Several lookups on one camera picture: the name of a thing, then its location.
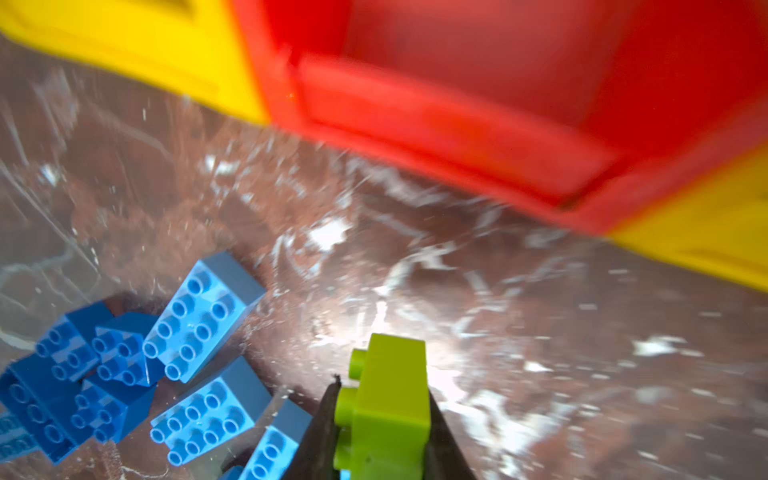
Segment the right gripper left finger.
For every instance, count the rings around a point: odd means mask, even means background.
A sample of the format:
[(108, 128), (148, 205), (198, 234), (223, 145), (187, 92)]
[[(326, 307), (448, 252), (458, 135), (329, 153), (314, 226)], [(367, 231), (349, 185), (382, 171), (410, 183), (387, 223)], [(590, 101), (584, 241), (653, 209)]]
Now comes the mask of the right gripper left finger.
[(341, 378), (335, 375), (282, 480), (340, 479), (340, 473), (334, 468), (334, 456), (339, 436), (335, 410), (341, 388)]

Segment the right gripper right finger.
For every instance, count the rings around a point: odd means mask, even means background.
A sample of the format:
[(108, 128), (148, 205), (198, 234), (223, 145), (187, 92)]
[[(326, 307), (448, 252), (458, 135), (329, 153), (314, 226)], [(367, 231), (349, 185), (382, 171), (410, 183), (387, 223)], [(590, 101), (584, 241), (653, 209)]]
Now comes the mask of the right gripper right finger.
[(427, 443), (427, 478), (430, 480), (475, 480), (432, 393), (429, 393), (431, 430)]

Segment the green lego brick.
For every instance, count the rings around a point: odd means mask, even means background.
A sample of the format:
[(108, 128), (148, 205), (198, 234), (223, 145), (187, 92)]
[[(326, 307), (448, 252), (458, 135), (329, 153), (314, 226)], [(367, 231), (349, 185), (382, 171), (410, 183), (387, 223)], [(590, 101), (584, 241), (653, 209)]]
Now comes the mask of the green lego brick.
[(421, 479), (431, 431), (426, 344), (373, 334), (352, 351), (334, 422), (335, 470), (350, 479)]

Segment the light blue lego plate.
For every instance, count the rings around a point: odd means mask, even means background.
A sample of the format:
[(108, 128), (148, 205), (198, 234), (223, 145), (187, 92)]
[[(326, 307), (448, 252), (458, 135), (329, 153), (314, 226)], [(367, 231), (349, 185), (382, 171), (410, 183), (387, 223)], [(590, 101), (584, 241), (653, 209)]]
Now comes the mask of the light blue lego plate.
[(179, 467), (253, 428), (271, 400), (240, 356), (151, 420), (150, 438), (166, 446), (169, 464)]

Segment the light blue lego top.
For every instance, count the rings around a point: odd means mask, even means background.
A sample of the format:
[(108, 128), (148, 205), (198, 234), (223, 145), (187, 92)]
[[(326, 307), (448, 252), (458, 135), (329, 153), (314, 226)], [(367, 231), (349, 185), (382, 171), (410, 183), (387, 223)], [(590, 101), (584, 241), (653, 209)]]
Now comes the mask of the light blue lego top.
[(188, 383), (224, 346), (266, 294), (229, 253), (195, 263), (142, 345), (171, 381)]

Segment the dark blue lego brick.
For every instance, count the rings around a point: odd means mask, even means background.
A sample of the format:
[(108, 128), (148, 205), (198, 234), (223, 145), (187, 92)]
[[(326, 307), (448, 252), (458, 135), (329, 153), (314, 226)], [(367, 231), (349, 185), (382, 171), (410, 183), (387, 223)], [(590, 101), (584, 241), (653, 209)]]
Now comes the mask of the dark blue lego brick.
[(1, 403), (57, 465), (88, 441), (90, 430), (71, 421), (81, 384), (56, 379), (53, 366), (36, 354), (11, 363), (1, 375)]

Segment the right yellow bin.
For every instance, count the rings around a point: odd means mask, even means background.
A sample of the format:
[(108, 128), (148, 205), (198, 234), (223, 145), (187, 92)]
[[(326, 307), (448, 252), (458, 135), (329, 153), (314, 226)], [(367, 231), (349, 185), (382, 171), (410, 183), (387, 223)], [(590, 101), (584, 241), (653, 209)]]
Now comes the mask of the right yellow bin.
[(697, 181), (611, 232), (655, 260), (767, 290), (767, 147)]

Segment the yellow bin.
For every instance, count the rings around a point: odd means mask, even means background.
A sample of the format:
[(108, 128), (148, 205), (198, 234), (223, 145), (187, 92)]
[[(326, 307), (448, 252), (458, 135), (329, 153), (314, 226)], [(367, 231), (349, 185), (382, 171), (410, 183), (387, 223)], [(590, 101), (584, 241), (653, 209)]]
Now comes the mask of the yellow bin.
[(767, 290), (767, 147), (697, 181), (611, 232), (655, 260)]
[(1, 31), (49, 55), (270, 122), (228, 1), (4, 1)]

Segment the red bin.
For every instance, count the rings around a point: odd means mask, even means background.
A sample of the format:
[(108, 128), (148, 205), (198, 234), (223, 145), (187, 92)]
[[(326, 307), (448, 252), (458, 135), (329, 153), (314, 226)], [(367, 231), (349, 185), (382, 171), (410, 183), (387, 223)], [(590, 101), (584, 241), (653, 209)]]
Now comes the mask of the red bin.
[(274, 125), (588, 233), (767, 141), (763, 1), (236, 1)]

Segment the left yellow bin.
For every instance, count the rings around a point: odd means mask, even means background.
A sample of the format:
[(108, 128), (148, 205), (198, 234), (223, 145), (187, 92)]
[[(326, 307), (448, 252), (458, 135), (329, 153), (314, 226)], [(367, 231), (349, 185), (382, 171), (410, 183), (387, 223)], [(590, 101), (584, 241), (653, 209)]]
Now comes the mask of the left yellow bin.
[(49, 55), (270, 122), (228, 1), (4, 1), (1, 31)]

